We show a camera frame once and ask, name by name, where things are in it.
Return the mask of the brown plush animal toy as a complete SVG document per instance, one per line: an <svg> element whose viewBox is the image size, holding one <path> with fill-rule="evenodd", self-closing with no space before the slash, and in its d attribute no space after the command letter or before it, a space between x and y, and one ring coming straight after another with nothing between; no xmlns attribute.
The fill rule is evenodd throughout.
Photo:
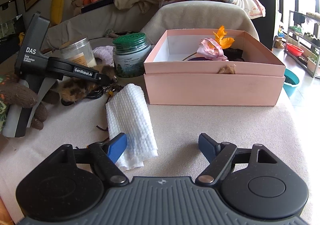
<svg viewBox="0 0 320 225"><path fill-rule="evenodd" d="M84 7L83 0L70 0L73 8L73 16L81 14L81 9Z"/></svg>

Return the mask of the beige lid plastic jar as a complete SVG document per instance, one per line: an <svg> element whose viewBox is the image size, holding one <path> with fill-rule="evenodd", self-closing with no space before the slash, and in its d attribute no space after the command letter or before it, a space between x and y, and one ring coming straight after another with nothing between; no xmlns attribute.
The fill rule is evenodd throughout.
<svg viewBox="0 0 320 225"><path fill-rule="evenodd" d="M87 36L80 36L59 47L61 56L76 64L92 68L97 65Z"/></svg>

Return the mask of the red plastic basin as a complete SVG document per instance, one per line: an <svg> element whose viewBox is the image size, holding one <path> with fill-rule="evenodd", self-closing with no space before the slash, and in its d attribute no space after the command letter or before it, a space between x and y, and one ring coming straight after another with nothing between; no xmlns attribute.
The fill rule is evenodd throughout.
<svg viewBox="0 0 320 225"><path fill-rule="evenodd" d="M286 49L291 55L296 57L299 57L304 53L304 51L301 48L290 43L286 44Z"/></svg>

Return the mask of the teal plastic basin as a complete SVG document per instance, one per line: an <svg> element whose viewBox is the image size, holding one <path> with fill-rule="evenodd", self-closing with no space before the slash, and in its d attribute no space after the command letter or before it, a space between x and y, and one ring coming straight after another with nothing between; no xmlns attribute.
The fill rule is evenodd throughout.
<svg viewBox="0 0 320 225"><path fill-rule="evenodd" d="M289 69L285 69L284 77L285 81L283 84L283 88L287 96L291 97L295 92L296 88L299 86L300 80L298 76Z"/></svg>

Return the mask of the green lid glass jar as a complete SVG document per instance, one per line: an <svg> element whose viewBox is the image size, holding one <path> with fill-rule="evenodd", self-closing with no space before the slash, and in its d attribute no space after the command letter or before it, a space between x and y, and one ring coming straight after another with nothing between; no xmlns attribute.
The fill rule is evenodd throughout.
<svg viewBox="0 0 320 225"><path fill-rule="evenodd" d="M144 61L151 52L151 45L145 33L119 36L112 43L117 76L135 78L144 75Z"/></svg>

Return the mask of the orange fabric flower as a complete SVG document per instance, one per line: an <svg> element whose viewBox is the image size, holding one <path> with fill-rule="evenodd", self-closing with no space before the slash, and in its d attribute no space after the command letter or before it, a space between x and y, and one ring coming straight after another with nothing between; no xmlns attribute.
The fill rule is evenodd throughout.
<svg viewBox="0 0 320 225"><path fill-rule="evenodd" d="M225 31L225 27L221 25L217 32L213 32L215 36L215 41L221 46L222 49L227 49L232 46L234 43L234 38L226 37L227 32Z"/></svg>

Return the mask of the black fuzzy soft object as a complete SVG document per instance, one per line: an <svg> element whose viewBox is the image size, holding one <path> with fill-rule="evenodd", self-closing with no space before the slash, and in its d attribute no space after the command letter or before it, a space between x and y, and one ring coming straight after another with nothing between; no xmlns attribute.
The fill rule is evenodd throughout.
<svg viewBox="0 0 320 225"><path fill-rule="evenodd" d="M243 54L242 49L227 48L227 49L223 49L223 53L229 61L233 61L233 62L245 61L242 57L242 54Z"/></svg>

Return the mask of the brown furry tail toy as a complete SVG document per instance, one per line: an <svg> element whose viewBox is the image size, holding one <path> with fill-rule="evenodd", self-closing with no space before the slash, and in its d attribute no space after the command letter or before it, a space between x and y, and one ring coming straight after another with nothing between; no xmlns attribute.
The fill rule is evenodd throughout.
<svg viewBox="0 0 320 225"><path fill-rule="evenodd" d="M93 69L102 74L103 82L101 84L79 78L69 78L59 84L61 103L64 106L81 101L96 89L107 87L116 82L114 66L100 64L93 66Z"/></svg>

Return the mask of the lilac knitted soft object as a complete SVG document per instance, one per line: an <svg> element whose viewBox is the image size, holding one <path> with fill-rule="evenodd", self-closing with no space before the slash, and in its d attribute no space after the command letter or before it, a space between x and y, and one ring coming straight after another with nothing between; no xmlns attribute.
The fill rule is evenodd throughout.
<svg viewBox="0 0 320 225"><path fill-rule="evenodd" d="M93 54L98 64L114 66L113 46L99 46L93 50Z"/></svg>

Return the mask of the yellow plush toy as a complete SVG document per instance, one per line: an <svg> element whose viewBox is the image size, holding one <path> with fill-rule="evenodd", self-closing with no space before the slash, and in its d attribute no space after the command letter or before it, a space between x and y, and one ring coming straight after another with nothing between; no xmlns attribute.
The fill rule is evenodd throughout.
<svg viewBox="0 0 320 225"><path fill-rule="evenodd" d="M52 0L50 6L50 25L56 26L62 22L65 0Z"/></svg>

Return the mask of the white waffle cloth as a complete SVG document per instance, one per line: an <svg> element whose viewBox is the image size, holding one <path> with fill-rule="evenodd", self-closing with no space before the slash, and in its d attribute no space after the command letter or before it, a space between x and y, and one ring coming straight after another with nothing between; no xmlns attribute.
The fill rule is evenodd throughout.
<svg viewBox="0 0 320 225"><path fill-rule="evenodd" d="M158 156L158 147L149 109L140 86L130 83L105 105L109 138L123 132L127 147L116 161L122 171L144 166L144 161Z"/></svg>

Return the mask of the metal plant shelf rack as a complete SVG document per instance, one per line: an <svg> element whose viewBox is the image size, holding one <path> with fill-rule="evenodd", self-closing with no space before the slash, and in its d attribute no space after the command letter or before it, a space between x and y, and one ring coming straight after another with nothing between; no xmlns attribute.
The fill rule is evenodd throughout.
<svg viewBox="0 0 320 225"><path fill-rule="evenodd" d="M319 79L319 13L290 11L285 40L285 52L312 78ZM291 55L287 43L298 46L304 53L299 57Z"/></svg>

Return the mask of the brown knitted plush toy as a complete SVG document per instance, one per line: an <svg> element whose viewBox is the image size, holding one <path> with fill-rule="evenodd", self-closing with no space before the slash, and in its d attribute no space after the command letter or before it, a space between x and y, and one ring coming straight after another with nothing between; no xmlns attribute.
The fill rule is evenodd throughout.
<svg viewBox="0 0 320 225"><path fill-rule="evenodd" d="M1 75L1 134L5 137L20 137L18 126L14 125L9 111L12 109L27 109L34 111L30 126L36 130L42 130L44 121L48 118L48 111L44 103L57 104L60 100L59 93L55 90L57 83L39 100L36 92L19 82L13 75Z"/></svg>

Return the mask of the beige covered sofa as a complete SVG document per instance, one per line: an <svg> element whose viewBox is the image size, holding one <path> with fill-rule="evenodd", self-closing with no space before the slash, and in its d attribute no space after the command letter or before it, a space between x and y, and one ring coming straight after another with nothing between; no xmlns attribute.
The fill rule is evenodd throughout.
<svg viewBox="0 0 320 225"><path fill-rule="evenodd" d="M65 20L50 27L43 41L43 49L57 49L63 43L87 36L92 45L107 45L108 30L114 32L143 32L155 44L170 29L218 29L246 31L255 39L258 33L252 20L240 7L217 1L182 1L158 9L152 6L146 14L135 5L119 10L107 5Z"/></svg>

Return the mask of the pink cardboard box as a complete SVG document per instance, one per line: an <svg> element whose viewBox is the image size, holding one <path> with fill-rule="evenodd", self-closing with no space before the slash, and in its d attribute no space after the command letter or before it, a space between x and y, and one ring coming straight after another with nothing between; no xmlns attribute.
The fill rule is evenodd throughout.
<svg viewBox="0 0 320 225"><path fill-rule="evenodd" d="M214 29L167 30L144 62L150 104L274 106L285 65L249 33L229 30L242 62L187 61Z"/></svg>

